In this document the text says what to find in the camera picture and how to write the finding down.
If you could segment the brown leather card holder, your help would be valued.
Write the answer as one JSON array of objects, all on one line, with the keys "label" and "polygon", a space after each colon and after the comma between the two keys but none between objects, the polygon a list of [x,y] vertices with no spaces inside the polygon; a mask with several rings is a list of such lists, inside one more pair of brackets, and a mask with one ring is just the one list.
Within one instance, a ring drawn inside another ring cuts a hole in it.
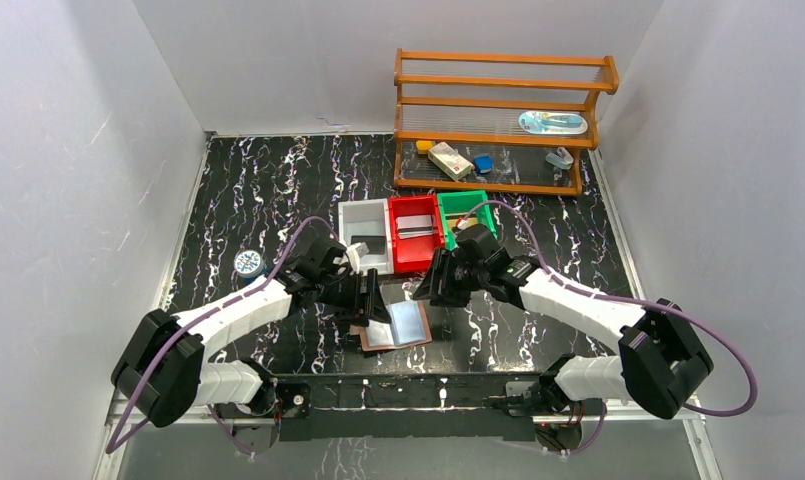
[{"label": "brown leather card holder", "polygon": [[428,344],[432,334],[425,307],[418,301],[404,301],[389,307],[391,322],[370,321],[367,327],[351,326],[350,335],[360,341],[364,352],[399,350]]}]

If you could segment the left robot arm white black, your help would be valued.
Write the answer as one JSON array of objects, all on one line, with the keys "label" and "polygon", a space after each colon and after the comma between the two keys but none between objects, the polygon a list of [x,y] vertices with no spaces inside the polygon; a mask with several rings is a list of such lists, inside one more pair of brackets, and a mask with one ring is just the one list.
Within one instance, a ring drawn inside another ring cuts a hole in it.
[{"label": "left robot arm white black", "polygon": [[390,323],[378,271],[361,265],[367,252],[364,242],[317,238],[220,300],[177,314],[147,313],[112,371],[113,386],[156,427],[200,405],[235,404],[253,416],[269,414],[282,402],[277,378],[255,361],[216,363],[213,354],[308,304],[328,306],[348,325]]}]

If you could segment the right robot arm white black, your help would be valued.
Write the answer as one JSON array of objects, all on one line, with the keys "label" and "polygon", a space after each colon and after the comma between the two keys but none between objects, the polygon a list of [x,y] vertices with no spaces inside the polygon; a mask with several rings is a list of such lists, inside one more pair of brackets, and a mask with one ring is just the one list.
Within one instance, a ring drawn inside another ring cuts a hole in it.
[{"label": "right robot arm white black", "polygon": [[521,393],[508,392],[503,408],[568,413],[588,399],[634,401],[671,419],[713,371],[714,363],[692,326],[669,314],[669,304],[638,306],[585,294],[581,284],[548,273],[528,255],[512,256],[486,227],[460,232],[455,248],[434,252],[415,291],[432,306],[463,308],[476,291],[521,310],[550,316],[600,341],[605,357],[565,354]]}]

